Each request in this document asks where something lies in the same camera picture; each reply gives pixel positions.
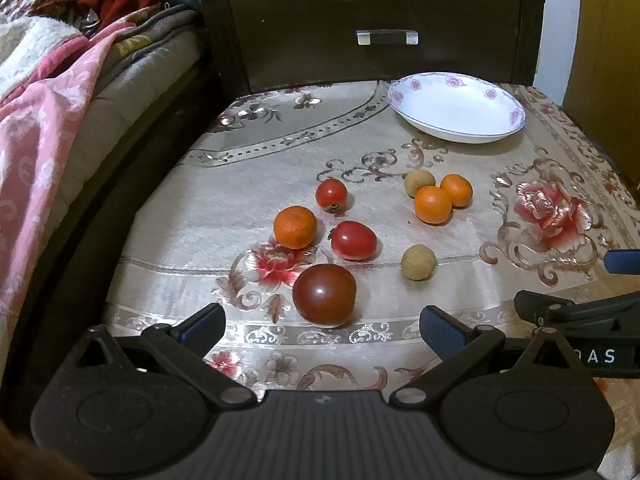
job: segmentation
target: silver handle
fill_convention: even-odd
[[[416,30],[402,30],[398,28],[379,28],[376,30],[358,30],[356,32],[359,45],[372,44],[418,44]]]

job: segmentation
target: small orange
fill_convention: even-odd
[[[443,178],[440,187],[449,193],[451,203],[455,207],[468,206],[474,195],[474,189],[469,184],[469,181],[455,173],[448,174]]]
[[[295,205],[278,213],[273,221],[276,240],[289,249],[302,249],[314,241],[318,221],[306,207]]]
[[[443,224],[451,213],[449,194],[436,186],[426,186],[415,195],[415,215],[427,224]]]

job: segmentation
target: tablecloth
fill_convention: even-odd
[[[521,289],[575,301],[638,290],[638,280],[611,276],[602,265],[608,249],[638,246],[638,206],[543,94],[505,85],[524,105],[526,126],[504,140],[469,145],[410,126],[388,106],[388,86],[328,84],[234,102],[137,214],[108,297],[111,332],[176,323],[217,301],[226,333],[207,360],[258,396],[267,388],[378,388],[388,396],[438,363],[418,331],[426,304],[469,326],[529,336],[532,326],[513,309]],[[423,224],[402,183],[418,168],[438,181],[463,175],[474,187],[472,204],[443,226]],[[350,192],[340,218],[315,204],[314,191],[328,177]],[[576,206],[554,237],[541,234],[546,217],[526,213],[536,200],[552,209],[561,200]],[[287,250],[272,237],[274,217],[291,205],[318,218],[318,238],[306,250]],[[332,253],[327,235],[345,219],[377,234],[375,259],[346,262]],[[580,226],[588,227],[584,234]],[[410,282],[399,263],[418,243],[433,249],[438,265],[429,280]],[[356,315],[343,328],[316,328],[292,305],[296,276],[323,262],[356,277]],[[616,415],[601,473],[632,478],[640,389],[634,381],[599,383]]]

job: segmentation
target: white plate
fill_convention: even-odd
[[[387,93],[391,107],[416,128],[454,142],[482,143],[519,131],[522,105],[499,86],[451,72],[403,77]]]

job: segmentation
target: red tomato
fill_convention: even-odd
[[[345,260],[367,260],[377,246],[376,234],[360,222],[340,222],[331,232],[331,248]]]
[[[339,213],[347,205],[347,188],[339,180],[328,178],[316,189],[316,202],[329,213]]]

